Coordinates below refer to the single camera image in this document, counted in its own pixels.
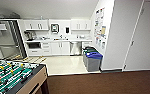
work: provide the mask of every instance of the refrigerator door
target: refrigerator door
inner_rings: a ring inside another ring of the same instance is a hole
[[[4,57],[20,55],[18,46],[0,46],[0,49]]]
[[[12,21],[0,21],[0,45],[18,45]]]

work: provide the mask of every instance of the trash can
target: trash can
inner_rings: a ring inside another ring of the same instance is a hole
[[[86,69],[88,72],[99,71],[99,67],[102,61],[102,55],[98,52],[90,52],[86,54],[87,62]]]
[[[86,67],[86,61],[87,61],[86,54],[90,53],[90,52],[98,52],[98,51],[93,47],[91,47],[90,49],[89,49],[89,47],[83,49],[83,62],[84,62],[85,67]]]

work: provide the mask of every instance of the faucet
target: faucet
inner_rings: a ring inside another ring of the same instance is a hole
[[[60,38],[62,38],[62,35],[60,35]]]

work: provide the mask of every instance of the countertop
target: countertop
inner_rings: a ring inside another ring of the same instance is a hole
[[[54,39],[46,39],[46,40],[32,40],[32,41],[24,41],[25,43],[28,42],[72,42],[72,41],[82,41],[82,42],[89,42],[92,41],[91,39],[68,39],[68,40],[54,40]]]

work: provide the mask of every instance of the blue recycling bin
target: blue recycling bin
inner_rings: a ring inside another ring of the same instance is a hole
[[[86,69],[88,72],[99,71],[99,67],[103,58],[98,52],[90,52],[86,53],[87,62],[86,62]]]

